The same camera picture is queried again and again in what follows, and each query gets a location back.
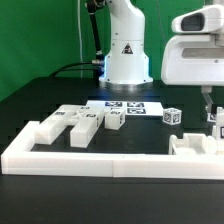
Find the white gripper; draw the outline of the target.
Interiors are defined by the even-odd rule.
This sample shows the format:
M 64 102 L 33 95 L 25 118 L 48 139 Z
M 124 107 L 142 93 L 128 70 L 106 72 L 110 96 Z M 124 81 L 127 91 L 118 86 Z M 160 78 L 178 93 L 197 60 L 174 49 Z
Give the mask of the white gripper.
M 224 3 L 176 17 L 166 44 L 161 79 L 167 85 L 201 87 L 206 111 L 213 112 L 211 86 L 224 86 Z

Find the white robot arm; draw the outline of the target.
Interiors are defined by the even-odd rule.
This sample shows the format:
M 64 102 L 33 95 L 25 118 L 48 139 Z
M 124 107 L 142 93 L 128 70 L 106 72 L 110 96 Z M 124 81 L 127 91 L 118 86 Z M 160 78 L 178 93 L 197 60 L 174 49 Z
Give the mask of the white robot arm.
M 130 0 L 106 0 L 111 16 L 111 47 L 104 59 L 103 87 L 135 90 L 153 82 L 144 52 L 145 16 Z M 175 36 L 166 44 L 161 79 L 167 85 L 199 86 L 209 96 L 214 86 L 224 86 L 224 0 L 172 21 Z

